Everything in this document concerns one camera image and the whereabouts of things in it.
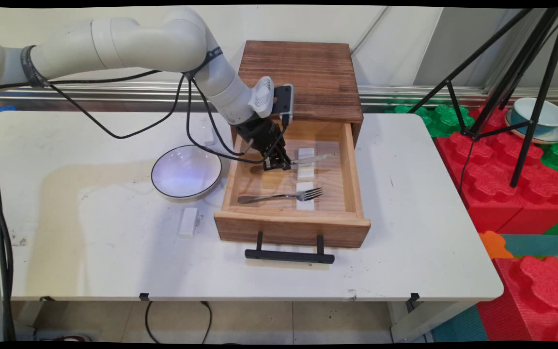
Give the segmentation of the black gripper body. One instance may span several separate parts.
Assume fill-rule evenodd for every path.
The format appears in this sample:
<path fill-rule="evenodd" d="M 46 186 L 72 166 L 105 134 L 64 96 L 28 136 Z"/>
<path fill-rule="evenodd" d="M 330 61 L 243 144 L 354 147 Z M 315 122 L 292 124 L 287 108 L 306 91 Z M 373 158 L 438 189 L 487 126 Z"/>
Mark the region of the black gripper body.
<path fill-rule="evenodd" d="M 251 118 L 243 124 L 236 125 L 235 130 L 244 141 L 249 142 L 253 139 L 251 147 L 262 155 L 269 152 L 281 135 L 281 128 L 270 118 Z"/>

